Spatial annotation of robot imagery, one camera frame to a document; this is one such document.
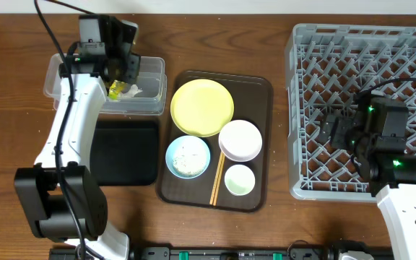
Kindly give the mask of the green orange snack wrapper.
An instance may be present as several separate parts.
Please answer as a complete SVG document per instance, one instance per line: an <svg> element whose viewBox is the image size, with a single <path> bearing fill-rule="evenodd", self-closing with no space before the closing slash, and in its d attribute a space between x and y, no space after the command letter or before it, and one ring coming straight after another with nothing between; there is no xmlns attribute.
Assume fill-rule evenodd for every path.
<svg viewBox="0 0 416 260"><path fill-rule="evenodd" d="M122 91L125 89L126 83L115 80L109 88L108 97L112 100L120 98Z"/></svg>

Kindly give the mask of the white tissue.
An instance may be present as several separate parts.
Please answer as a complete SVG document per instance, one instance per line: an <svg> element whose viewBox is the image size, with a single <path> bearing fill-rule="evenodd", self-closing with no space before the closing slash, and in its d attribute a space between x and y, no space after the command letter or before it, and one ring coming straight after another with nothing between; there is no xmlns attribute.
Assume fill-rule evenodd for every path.
<svg viewBox="0 0 416 260"><path fill-rule="evenodd" d="M130 86L127 92L121 92L118 96L119 99L130 99L134 98L137 94L141 93L142 90L139 89L135 84Z"/></svg>

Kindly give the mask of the white pink bowl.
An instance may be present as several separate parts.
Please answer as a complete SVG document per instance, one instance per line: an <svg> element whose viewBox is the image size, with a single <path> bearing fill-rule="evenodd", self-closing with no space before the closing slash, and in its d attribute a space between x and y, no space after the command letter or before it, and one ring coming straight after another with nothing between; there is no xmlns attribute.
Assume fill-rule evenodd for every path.
<svg viewBox="0 0 416 260"><path fill-rule="evenodd" d="M218 143L224 155L234 162L254 159L262 148L262 135L249 121L234 120L220 131Z"/></svg>

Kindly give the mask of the small light green bowl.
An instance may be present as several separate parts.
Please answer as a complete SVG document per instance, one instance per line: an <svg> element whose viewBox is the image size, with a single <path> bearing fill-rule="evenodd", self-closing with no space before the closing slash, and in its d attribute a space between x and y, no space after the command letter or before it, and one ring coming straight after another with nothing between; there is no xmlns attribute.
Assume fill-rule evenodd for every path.
<svg viewBox="0 0 416 260"><path fill-rule="evenodd" d="M225 186L234 196L245 196L254 189L254 172L245 165L233 165L225 172Z"/></svg>

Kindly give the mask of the light blue bowl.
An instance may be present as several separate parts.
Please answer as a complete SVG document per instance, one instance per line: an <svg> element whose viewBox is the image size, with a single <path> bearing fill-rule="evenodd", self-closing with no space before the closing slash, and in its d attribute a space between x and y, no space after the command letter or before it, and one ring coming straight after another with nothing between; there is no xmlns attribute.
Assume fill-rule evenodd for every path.
<svg viewBox="0 0 416 260"><path fill-rule="evenodd" d="M204 140L196 136L180 136L174 139L165 152L167 169L182 179L197 178L209 166L211 154Z"/></svg>

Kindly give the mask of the rice grains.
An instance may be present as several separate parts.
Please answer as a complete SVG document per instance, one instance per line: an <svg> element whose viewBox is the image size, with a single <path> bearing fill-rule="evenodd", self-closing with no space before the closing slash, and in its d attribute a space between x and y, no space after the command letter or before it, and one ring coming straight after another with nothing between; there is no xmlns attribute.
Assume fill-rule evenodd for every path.
<svg viewBox="0 0 416 260"><path fill-rule="evenodd" d="M197 176L205 165L206 155L197 148L179 147L173 156L173 168L183 177Z"/></svg>

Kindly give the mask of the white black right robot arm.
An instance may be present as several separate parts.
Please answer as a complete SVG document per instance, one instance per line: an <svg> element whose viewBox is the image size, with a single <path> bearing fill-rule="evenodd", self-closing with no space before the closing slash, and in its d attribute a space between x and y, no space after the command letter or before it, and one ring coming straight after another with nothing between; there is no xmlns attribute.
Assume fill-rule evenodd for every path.
<svg viewBox="0 0 416 260"><path fill-rule="evenodd" d="M416 156L405 154L409 111L398 100L366 94L353 116L328 113L318 140L351 153L386 223L395 259L416 259Z"/></svg>

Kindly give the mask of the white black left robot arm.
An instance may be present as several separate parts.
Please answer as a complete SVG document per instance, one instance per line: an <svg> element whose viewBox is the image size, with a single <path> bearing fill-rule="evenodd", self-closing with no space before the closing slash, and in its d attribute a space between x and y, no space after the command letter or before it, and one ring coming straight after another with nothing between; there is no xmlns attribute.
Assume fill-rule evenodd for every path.
<svg viewBox="0 0 416 260"><path fill-rule="evenodd" d="M139 27L104 14L79 17L80 39L58 54L61 94L48 139L14 187L36 238L75 247L74 257L130 259L130 238L108 221L105 194L90 173L95 125L108 85L137 80Z"/></svg>

